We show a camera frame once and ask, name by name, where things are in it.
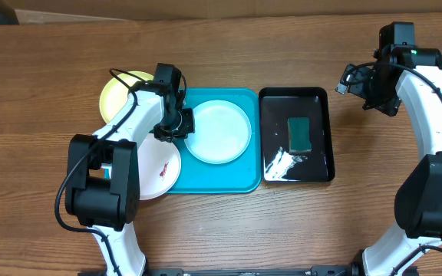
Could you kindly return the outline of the pink plate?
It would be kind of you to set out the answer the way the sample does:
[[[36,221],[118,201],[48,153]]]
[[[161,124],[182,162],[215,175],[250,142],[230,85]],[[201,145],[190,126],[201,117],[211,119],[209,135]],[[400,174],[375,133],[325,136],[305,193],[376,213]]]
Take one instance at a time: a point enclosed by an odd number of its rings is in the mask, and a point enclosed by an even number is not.
[[[173,143],[160,142],[149,133],[138,149],[140,200],[155,199],[168,192],[181,170],[181,156]]]

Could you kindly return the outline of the light blue plate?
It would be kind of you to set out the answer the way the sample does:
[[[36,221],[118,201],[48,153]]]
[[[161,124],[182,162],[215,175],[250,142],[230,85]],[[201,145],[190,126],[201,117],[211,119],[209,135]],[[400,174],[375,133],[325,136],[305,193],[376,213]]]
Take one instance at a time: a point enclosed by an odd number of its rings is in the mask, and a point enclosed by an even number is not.
[[[193,109],[194,133],[185,139],[190,153],[205,163],[220,165],[248,148],[252,125],[248,115],[227,100],[209,100]]]

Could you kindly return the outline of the green sponge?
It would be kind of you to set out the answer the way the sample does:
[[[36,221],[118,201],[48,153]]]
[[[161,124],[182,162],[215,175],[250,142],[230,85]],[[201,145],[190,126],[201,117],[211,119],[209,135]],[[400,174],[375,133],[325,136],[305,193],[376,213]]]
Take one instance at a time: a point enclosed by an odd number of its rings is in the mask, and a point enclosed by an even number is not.
[[[312,151],[310,122],[307,117],[288,118],[289,152],[294,154]]]

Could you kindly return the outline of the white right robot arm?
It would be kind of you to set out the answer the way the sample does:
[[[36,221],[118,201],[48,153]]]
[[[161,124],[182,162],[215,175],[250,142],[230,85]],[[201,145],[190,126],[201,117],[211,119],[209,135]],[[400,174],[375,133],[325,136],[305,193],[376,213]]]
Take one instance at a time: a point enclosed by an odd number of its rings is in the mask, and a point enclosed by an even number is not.
[[[375,62],[348,64],[336,87],[377,109],[395,99],[411,121],[420,161],[394,199],[394,224],[352,264],[353,275],[415,275],[411,265],[442,253],[442,54],[395,48]]]

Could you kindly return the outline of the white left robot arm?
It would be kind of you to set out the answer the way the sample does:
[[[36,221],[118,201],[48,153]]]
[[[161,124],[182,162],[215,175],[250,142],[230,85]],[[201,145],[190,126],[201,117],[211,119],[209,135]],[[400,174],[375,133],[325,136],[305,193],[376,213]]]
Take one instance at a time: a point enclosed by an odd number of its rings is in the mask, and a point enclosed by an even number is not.
[[[111,122],[69,143],[54,215],[62,228],[96,238],[107,275],[146,273],[133,224],[140,202],[138,149],[149,133],[168,143],[193,133],[193,111],[184,107],[186,91],[179,86],[178,80],[139,80]]]

